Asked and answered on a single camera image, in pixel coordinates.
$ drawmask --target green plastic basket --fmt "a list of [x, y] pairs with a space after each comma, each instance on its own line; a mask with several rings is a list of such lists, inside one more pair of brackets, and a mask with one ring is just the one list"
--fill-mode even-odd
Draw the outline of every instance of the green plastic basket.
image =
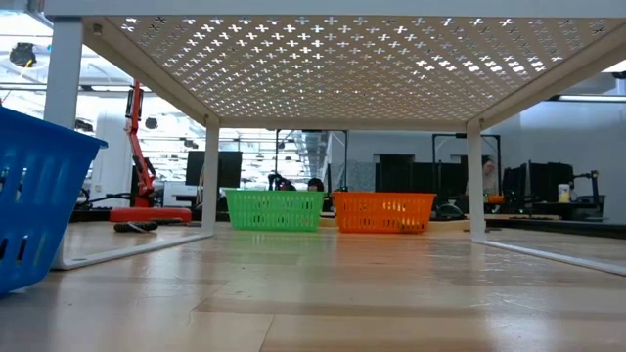
[[235, 229], [313, 232], [324, 193], [227, 190], [226, 200]]

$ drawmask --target ceiling light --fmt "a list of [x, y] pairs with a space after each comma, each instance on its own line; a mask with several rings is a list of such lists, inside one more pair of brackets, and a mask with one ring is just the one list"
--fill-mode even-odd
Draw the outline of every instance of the ceiling light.
[[550, 102], [569, 103], [626, 103], [626, 96], [609, 95], [556, 95], [550, 98]]
[[[130, 86], [118, 86], [118, 85], [110, 85], [110, 86], [91, 86], [91, 89], [94, 92], [127, 92], [130, 90]], [[142, 87], [144, 92], [150, 93], [152, 90], [146, 87]]]
[[613, 72], [617, 72], [617, 73], [626, 72], [626, 60], [616, 65], [613, 65], [603, 71], [603, 73], [613, 73]]
[[15, 91], [45, 91], [45, 84], [15, 84], [15, 83], [4, 83], [0, 84], [0, 90], [15, 90]]

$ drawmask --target blue plastic basket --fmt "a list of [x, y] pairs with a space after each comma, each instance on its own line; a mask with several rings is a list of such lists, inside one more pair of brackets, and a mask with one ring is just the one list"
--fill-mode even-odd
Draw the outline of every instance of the blue plastic basket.
[[0, 293], [43, 280], [106, 142], [0, 108]]

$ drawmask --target person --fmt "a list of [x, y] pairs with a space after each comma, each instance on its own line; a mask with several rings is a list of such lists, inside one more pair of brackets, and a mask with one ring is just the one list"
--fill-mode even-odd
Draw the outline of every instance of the person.
[[[498, 195], [498, 172], [491, 157], [482, 158], [482, 193], [487, 196]], [[466, 186], [466, 195], [470, 194], [470, 180]]]
[[269, 181], [270, 187], [269, 190], [273, 191], [296, 191], [295, 186], [291, 183], [290, 180], [286, 179], [285, 177], [277, 174], [277, 173], [273, 173], [267, 176], [267, 179]]
[[308, 191], [311, 192], [323, 192], [324, 191], [324, 182], [319, 178], [312, 178], [308, 182]]

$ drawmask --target wooden floor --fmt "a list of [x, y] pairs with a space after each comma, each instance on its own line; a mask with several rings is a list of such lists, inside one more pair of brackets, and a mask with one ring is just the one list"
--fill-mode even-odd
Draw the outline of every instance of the wooden floor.
[[502, 229], [487, 234], [493, 242], [626, 267], [626, 241], [589, 236]]
[[[223, 226], [211, 240], [51, 273], [0, 298], [0, 351], [626, 350], [622, 277], [463, 232]], [[114, 236], [109, 225], [71, 230]]]

